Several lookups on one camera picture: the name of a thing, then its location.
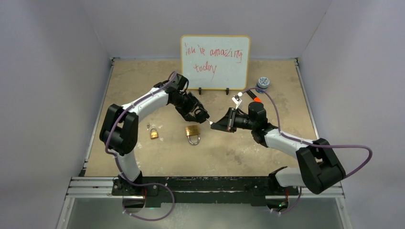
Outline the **large brass padlock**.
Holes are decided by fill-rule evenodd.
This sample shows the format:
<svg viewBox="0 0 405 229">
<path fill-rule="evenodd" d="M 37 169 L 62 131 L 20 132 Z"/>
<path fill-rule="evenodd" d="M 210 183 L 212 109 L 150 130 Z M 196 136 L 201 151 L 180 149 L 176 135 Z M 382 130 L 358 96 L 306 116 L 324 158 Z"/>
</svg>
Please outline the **large brass padlock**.
<svg viewBox="0 0 405 229">
<path fill-rule="evenodd" d="M 200 143 L 201 131 L 200 131 L 200 126 L 199 125 L 189 125 L 189 126 L 185 127 L 185 133 L 186 133 L 186 136 L 188 138 L 188 142 L 191 145 L 195 146 L 195 145 L 198 145 Z"/>
</svg>

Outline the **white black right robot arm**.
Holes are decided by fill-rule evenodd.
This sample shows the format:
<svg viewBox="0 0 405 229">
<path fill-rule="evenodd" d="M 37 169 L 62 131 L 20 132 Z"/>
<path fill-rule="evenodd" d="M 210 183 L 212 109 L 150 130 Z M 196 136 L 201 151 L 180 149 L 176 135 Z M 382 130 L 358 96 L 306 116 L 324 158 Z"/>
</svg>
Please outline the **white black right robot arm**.
<svg viewBox="0 0 405 229">
<path fill-rule="evenodd" d="M 274 194 L 280 194 L 287 187 L 306 187 L 313 194 L 320 194 L 346 178 L 346 171 L 327 140 L 299 140 L 285 134 L 268 122 L 262 103 L 251 102 L 247 113 L 230 107 L 223 118 L 211 124 L 211 129 L 229 133 L 237 129 L 250 130 L 258 144 L 297 160 L 297 168 L 283 167 L 270 173 L 268 188 Z"/>
</svg>

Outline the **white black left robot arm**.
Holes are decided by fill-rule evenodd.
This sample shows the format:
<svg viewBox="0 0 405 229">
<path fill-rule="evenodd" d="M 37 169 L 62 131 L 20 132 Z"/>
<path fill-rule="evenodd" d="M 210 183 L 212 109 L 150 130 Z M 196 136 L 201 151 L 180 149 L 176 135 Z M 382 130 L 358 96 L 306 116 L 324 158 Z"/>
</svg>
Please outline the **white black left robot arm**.
<svg viewBox="0 0 405 229">
<path fill-rule="evenodd" d="M 156 88 L 129 104 L 113 104 L 107 110 L 99 138 L 105 144 L 105 152 L 114 157 L 119 176 L 125 180 L 124 189 L 130 195 L 137 195 L 142 190 L 142 182 L 137 179 L 141 171 L 133 152 L 138 141 L 139 122 L 168 104 L 172 104 L 187 122 L 201 124 L 210 117 L 191 92 L 165 92 Z"/>
</svg>

